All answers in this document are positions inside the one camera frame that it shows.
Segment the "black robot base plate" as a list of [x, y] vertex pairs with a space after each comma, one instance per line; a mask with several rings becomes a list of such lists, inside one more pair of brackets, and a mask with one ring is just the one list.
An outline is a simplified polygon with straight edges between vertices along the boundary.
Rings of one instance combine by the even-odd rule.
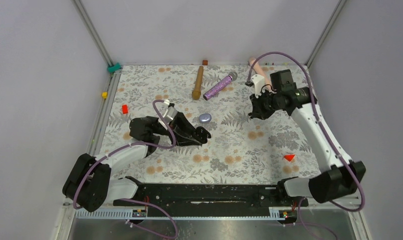
[[173, 218], [267, 217], [270, 208], [290, 211], [298, 204], [309, 205], [301, 197], [285, 197], [276, 185], [258, 184], [177, 184], [143, 183], [137, 185], [133, 201], [149, 203], [149, 217], [162, 217], [154, 206], [164, 209]]

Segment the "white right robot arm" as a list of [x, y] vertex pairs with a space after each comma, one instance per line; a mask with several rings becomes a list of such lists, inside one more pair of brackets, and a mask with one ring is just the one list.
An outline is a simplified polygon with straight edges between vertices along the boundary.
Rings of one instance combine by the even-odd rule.
[[286, 112], [304, 134], [320, 171], [315, 177], [280, 180], [276, 192], [278, 203], [289, 206], [296, 197], [326, 203], [359, 191], [366, 167], [361, 161], [354, 162], [331, 133], [312, 89], [298, 88], [289, 69], [272, 73], [270, 77], [276, 92], [267, 90], [265, 78], [260, 74], [248, 80], [247, 85], [254, 87], [249, 97], [252, 104], [249, 117], [266, 120], [275, 112]]

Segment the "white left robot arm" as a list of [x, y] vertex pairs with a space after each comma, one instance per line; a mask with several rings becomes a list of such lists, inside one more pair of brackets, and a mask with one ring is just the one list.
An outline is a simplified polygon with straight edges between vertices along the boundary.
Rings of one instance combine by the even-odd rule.
[[76, 210], [94, 212], [101, 205], [120, 199], [140, 205], [145, 198], [144, 191], [132, 180], [113, 179], [115, 172], [150, 156], [157, 149], [202, 146], [212, 137], [204, 127], [194, 127], [177, 111], [161, 117], [134, 118], [129, 129], [130, 143], [104, 155], [83, 153], [77, 158], [62, 188]]

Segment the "purple earbud charging case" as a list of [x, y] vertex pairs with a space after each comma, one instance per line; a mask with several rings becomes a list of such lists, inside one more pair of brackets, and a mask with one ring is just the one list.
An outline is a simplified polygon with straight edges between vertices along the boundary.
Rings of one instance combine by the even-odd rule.
[[212, 116], [209, 113], [203, 113], [198, 117], [201, 124], [210, 123], [212, 121]]

